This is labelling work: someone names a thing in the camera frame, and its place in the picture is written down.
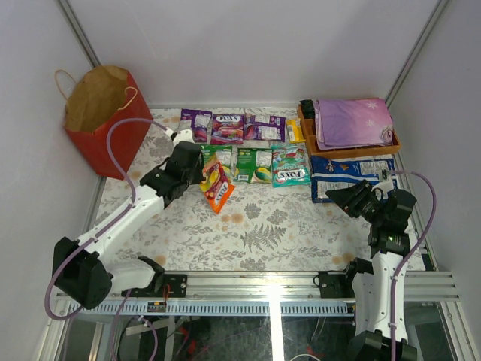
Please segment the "orange Fox's candy bag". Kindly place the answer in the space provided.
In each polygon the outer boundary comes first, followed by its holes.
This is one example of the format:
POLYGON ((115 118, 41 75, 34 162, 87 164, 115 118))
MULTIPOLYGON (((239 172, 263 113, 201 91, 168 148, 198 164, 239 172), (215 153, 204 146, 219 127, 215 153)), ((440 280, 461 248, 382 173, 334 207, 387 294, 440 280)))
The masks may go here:
POLYGON ((200 189, 213 211, 218 214, 234 191, 234 184, 231 182, 227 168, 216 154, 206 161, 202 175, 200 189))

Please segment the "blue chips bag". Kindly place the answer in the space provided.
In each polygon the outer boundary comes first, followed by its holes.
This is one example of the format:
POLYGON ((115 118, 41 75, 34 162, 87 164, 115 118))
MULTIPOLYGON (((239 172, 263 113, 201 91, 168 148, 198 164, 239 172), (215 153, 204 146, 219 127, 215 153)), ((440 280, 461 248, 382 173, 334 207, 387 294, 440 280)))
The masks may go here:
POLYGON ((331 202, 325 195, 327 190, 351 187, 362 181, 375 186, 378 174, 383 169, 395 170, 394 159, 389 156, 354 160, 330 160, 311 156, 311 199, 314 204, 331 202))

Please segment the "purple snack packet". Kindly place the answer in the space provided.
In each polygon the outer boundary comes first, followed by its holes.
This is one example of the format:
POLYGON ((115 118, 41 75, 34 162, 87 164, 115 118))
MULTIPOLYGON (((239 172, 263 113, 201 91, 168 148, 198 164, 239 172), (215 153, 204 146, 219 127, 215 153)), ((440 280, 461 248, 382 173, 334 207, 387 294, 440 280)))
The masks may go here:
POLYGON ((286 118, 275 115, 247 114, 244 140, 285 141, 286 118))
POLYGON ((193 139, 198 143, 207 142, 207 128, 213 114, 206 110, 183 109, 180 113, 179 130, 190 129, 193 139))

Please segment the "colourful snack packet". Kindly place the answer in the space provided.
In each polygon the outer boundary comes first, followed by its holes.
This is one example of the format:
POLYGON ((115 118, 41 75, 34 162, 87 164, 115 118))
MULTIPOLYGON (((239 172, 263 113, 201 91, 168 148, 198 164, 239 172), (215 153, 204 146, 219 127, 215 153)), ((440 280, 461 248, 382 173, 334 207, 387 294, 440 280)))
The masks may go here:
POLYGON ((214 114, 210 144, 242 144, 244 142, 244 124, 244 114, 214 114))

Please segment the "green yellow snack bag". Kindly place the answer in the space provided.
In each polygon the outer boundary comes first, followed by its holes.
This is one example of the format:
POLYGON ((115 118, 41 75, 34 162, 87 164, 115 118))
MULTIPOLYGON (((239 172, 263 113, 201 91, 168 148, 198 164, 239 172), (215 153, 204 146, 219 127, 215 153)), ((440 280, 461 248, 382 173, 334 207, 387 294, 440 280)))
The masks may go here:
POLYGON ((238 148, 234 179, 249 184, 270 184, 272 181, 272 149, 238 148))

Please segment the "green white snack packet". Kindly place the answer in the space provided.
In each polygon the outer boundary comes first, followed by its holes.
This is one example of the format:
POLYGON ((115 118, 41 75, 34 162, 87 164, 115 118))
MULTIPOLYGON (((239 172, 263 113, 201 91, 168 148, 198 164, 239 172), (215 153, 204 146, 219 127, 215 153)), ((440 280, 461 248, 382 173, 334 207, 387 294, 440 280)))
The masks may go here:
POLYGON ((290 144, 274 145, 271 149, 273 187, 290 187, 310 182, 310 172, 303 147, 290 144))

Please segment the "yellow snack packet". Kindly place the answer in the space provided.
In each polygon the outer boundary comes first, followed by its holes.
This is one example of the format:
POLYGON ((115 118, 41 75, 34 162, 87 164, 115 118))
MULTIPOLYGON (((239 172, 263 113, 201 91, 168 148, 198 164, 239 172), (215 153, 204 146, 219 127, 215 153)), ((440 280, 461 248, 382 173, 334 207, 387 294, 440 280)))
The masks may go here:
POLYGON ((287 120, 286 131, 290 144, 300 144, 305 142, 303 132, 298 124, 298 119, 287 120))

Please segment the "red paper bag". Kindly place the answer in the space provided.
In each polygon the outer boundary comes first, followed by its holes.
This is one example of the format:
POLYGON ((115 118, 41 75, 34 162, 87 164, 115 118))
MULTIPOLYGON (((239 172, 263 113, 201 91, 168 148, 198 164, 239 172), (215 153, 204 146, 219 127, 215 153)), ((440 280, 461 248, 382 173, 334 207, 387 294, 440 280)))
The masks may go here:
POLYGON ((115 65, 100 65, 87 72, 67 94, 58 76, 71 75, 59 69, 54 74, 65 100, 64 130, 74 146, 99 176, 122 180, 121 171, 109 156, 107 143, 122 171, 128 171, 150 127, 132 122, 110 129, 128 118, 152 120, 152 114, 131 73, 115 65))

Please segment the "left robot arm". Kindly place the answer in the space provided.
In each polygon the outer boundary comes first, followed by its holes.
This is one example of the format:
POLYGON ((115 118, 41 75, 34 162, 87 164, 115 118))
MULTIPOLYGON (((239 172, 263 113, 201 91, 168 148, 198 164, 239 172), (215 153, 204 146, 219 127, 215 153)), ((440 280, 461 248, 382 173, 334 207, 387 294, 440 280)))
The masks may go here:
POLYGON ((109 264, 107 258, 189 186, 201 183, 202 169, 201 146, 179 142, 160 166, 141 178, 133 199, 76 240, 64 237, 56 243, 54 285, 87 310, 96 308, 111 293, 139 290, 147 296, 159 295, 165 286, 165 270, 157 262, 139 256, 109 264))

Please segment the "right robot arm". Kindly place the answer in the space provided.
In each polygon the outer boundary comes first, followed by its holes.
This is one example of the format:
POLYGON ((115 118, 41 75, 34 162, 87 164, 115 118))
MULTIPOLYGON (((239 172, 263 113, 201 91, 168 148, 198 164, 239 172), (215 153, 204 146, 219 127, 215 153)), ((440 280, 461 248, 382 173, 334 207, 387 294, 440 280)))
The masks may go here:
POLYGON ((354 259, 343 277, 343 289, 355 296, 355 335, 350 360, 415 360, 404 317, 404 280, 411 251, 406 229, 416 198, 388 184, 364 180, 325 193, 351 218, 370 224, 369 259, 354 259))

